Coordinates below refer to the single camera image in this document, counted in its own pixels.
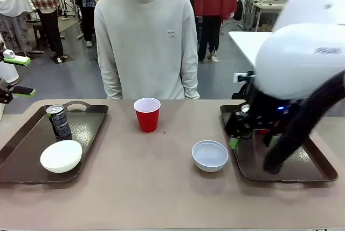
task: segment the floor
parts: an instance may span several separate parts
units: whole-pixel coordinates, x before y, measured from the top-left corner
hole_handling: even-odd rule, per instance
[[[217,56],[220,63],[199,64],[198,91],[202,99],[230,99],[240,86],[232,82],[233,73],[251,70],[251,65],[243,57],[227,32],[241,30],[237,23],[229,21],[222,30]],[[17,98],[6,105],[4,114],[21,114],[32,103],[42,99],[106,99],[100,70],[96,58],[96,44],[91,49],[85,47],[83,39],[77,40],[78,26],[74,25],[62,32],[63,46],[72,61],[55,64],[50,52],[33,59],[27,67],[17,67],[21,81],[19,85],[33,87],[36,94],[32,98]]]

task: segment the red plastic cup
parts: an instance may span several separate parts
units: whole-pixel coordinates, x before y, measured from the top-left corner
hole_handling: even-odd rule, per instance
[[[134,103],[136,117],[143,132],[154,132],[158,126],[161,103],[154,98],[142,98]]]

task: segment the black pants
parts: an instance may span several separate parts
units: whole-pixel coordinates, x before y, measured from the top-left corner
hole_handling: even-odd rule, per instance
[[[50,50],[55,52],[58,57],[63,56],[64,48],[60,37],[58,12],[42,13],[40,10],[37,10],[37,12],[41,20],[45,36],[47,37]]]
[[[217,51],[219,48],[219,33],[222,20],[219,16],[203,16],[203,26],[201,29],[201,40],[198,51],[199,61],[203,61],[206,56],[207,44],[209,51]]]
[[[84,40],[91,41],[95,8],[84,7],[82,4],[82,0],[77,0],[77,4],[80,7],[81,16],[82,16],[82,32],[84,34]]]

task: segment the bowl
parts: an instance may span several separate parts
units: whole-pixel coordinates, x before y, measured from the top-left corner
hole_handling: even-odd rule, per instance
[[[75,168],[82,155],[81,145],[74,140],[56,142],[46,148],[40,157],[44,168],[53,173],[65,173]]]
[[[229,158],[222,144],[210,140],[196,143],[192,148],[192,156],[197,167],[210,173],[222,169]]]

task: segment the brown tray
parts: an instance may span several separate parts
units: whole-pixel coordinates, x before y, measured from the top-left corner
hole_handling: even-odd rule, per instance
[[[233,110],[240,110],[244,104],[220,107],[224,123]],[[310,138],[285,162],[281,171],[269,174],[263,171],[263,160],[269,147],[263,143],[263,134],[253,133],[252,139],[241,140],[238,148],[232,150],[242,176],[250,181],[306,183],[335,181],[338,173]]]
[[[68,107],[78,104],[85,110]],[[77,166],[66,173],[51,173],[40,164],[39,158],[48,146],[61,141],[53,133],[46,115],[50,105],[42,106],[0,150],[0,182],[19,184],[46,184],[72,181],[81,171],[93,140],[108,111],[106,105],[90,105],[82,101],[64,104],[72,136],[82,146]]]

